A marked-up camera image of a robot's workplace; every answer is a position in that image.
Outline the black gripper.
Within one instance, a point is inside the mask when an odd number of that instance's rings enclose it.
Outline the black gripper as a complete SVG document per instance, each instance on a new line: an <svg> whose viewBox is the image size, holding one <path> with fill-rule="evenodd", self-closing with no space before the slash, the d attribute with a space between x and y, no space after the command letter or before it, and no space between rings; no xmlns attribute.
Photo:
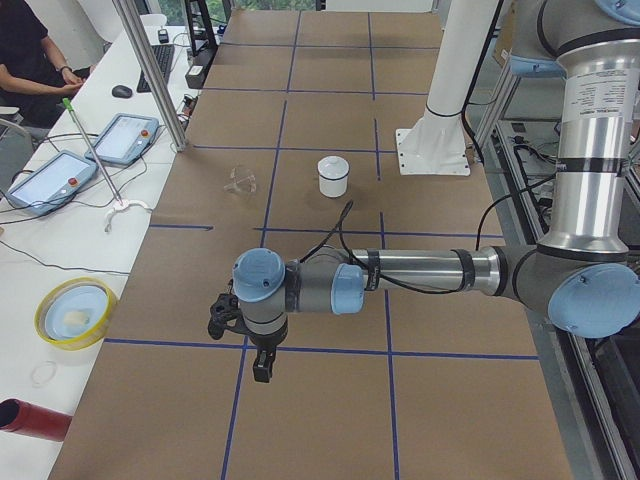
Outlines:
<svg viewBox="0 0 640 480"><path fill-rule="evenodd" d="M253 362L252 370L256 382L270 382L273 376L273 364L278 346L286 339L286 333L273 333L270 335L258 335L251 333L248 338L255 346L257 354Z"/></svg>

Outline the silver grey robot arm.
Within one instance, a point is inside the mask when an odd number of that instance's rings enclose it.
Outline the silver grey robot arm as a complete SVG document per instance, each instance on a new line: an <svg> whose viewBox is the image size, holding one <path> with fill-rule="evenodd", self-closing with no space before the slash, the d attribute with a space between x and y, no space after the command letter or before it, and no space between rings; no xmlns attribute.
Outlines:
<svg viewBox="0 0 640 480"><path fill-rule="evenodd" d="M473 251L350 250L321 243L284 262L257 248L233 268L234 331L257 348L254 378L268 382L291 312L349 314L364 295L400 287L506 297L583 338L619 332L639 314L639 279L619 239L639 82L635 1L522 1L515 55L565 73L552 220L533 246Z"/></svg>

